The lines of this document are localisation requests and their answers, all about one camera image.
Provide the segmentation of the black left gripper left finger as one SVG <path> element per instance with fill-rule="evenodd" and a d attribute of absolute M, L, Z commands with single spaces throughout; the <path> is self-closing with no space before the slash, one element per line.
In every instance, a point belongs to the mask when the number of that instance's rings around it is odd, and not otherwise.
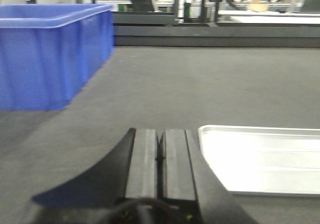
<path fill-rule="evenodd" d="M 92 167 L 32 200 L 42 207 L 113 207 L 125 200 L 158 196 L 158 135 L 130 128 Z"/>

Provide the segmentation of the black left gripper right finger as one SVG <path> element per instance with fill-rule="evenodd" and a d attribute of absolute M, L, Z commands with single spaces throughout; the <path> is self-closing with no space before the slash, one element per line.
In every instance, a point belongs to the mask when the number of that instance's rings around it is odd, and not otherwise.
<path fill-rule="evenodd" d="M 209 167 L 191 131 L 167 129 L 158 147 L 163 200 L 197 224 L 255 224 Z"/>

